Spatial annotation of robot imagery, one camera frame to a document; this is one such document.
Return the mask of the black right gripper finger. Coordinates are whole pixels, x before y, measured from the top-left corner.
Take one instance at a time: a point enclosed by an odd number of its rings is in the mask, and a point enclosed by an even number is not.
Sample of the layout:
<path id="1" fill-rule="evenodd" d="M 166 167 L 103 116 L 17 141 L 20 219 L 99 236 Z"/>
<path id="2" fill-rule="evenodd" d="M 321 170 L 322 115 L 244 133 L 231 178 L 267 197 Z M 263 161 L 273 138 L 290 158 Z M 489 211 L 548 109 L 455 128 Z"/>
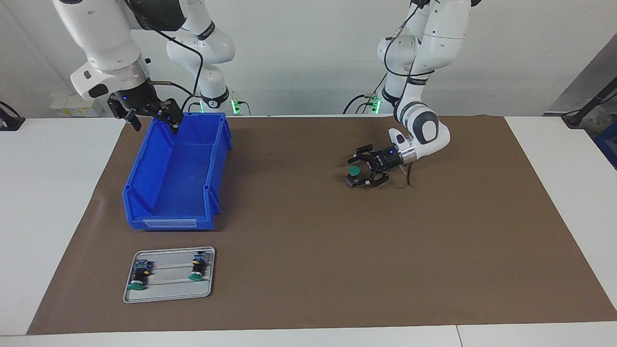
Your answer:
<path id="1" fill-rule="evenodd" d="M 114 114 L 116 119 L 124 120 L 126 123 L 129 123 L 135 131 L 139 132 L 141 130 L 142 123 L 134 108 L 126 110 L 121 104 L 112 104 L 112 114 Z"/>
<path id="2" fill-rule="evenodd" d="M 163 121 L 170 128 L 172 134 L 177 135 L 179 126 L 184 118 L 184 113 L 179 108 L 175 99 L 169 98 L 159 102 L 160 110 L 157 114 L 157 120 Z"/>

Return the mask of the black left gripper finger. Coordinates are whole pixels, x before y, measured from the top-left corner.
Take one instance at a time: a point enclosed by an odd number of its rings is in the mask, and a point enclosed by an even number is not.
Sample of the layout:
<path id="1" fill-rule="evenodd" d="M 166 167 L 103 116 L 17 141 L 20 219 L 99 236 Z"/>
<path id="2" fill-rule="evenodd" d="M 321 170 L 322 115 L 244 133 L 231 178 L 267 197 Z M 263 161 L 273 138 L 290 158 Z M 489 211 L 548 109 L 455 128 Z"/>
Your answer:
<path id="1" fill-rule="evenodd" d="M 373 144 L 358 147 L 352 158 L 348 159 L 348 164 L 353 164 L 359 161 L 365 162 L 368 167 L 379 166 L 379 152 L 373 150 Z"/>
<path id="2" fill-rule="evenodd" d="M 374 170 L 362 171 L 359 175 L 359 186 L 361 187 L 378 187 L 385 184 L 389 180 L 388 171 Z"/>

